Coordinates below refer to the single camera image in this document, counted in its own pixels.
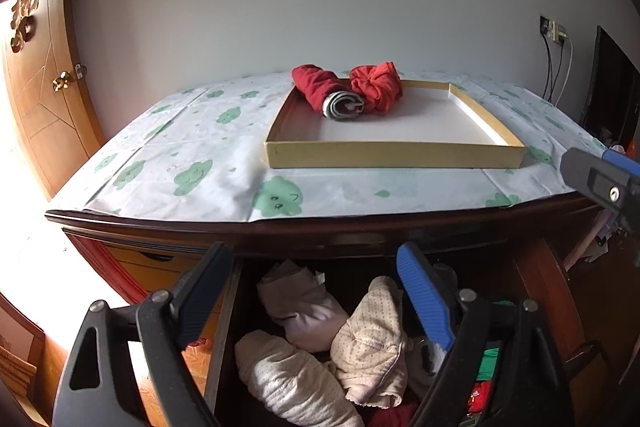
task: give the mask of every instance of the rolled gray cloth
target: rolled gray cloth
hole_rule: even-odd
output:
[[[275,415],[302,427],[364,427],[338,381],[313,355],[261,330],[235,348],[240,380]]]
[[[322,113],[332,120],[357,118],[363,109],[364,102],[361,97],[350,91],[332,92],[322,102]]]

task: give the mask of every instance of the red clothing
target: red clothing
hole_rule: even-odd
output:
[[[389,409],[357,407],[357,410],[367,427],[406,427],[414,417],[418,405],[417,401],[411,401]]]
[[[322,114],[322,102],[335,91],[346,91],[333,71],[325,71],[313,64],[304,64],[291,71],[293,83],[305,95],[315,112]]]
[[[469,412],[482,412],[486,401],[489,399],[489,392],[491,391],[491,380],[484,382],[476,382],[469,402],[466,404]]]
[[[393,62],[358,66],[349,73],[351,90],[364,99],[364,112],[386,114],[402,98],[402,82]]]

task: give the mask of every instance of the tablecloth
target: tablecloth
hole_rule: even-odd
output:
[[[113,137],[50,208],[138,219],[243,222],[511,206],[571,192],[570,147],[605,147],[550,103],[488,78],[399,71],[452,82],[527,148],[519,169],[270,169],[264,140],[289,72],[229,79],[166,97]]]

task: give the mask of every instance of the pink clothing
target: pink clothing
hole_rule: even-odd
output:
[[[328,351],[349,315],[307,268],[293,261],[274,266],[257,285],[269,316],[287,340],[310,353]]]

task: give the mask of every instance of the television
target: television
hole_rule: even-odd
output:
[[[604,145],[629,147],[638,126],[640,73],[598,26],[591,83],[580,125]]]

